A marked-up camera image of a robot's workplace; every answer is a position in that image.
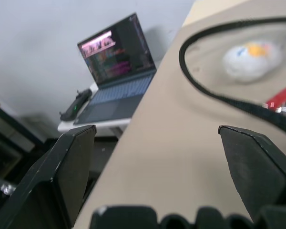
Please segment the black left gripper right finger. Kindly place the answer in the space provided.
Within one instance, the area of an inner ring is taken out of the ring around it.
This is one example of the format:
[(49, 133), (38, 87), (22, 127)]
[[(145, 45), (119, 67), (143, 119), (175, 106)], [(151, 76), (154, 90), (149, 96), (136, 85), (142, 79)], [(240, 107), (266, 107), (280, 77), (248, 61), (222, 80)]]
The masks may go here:
[(265, 135), (218, 129), (235, 188), (252, 220), (264, 206), (286, 205), (286, 155)]

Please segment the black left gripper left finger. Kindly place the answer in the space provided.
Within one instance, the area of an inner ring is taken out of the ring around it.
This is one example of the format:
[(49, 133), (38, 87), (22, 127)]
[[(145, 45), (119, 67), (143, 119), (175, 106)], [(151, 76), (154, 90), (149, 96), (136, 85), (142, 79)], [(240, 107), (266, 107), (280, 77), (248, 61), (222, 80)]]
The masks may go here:
[(0, 229), (71, 229), (89, 178), (96, 126), (62, 134), (0, 209)]

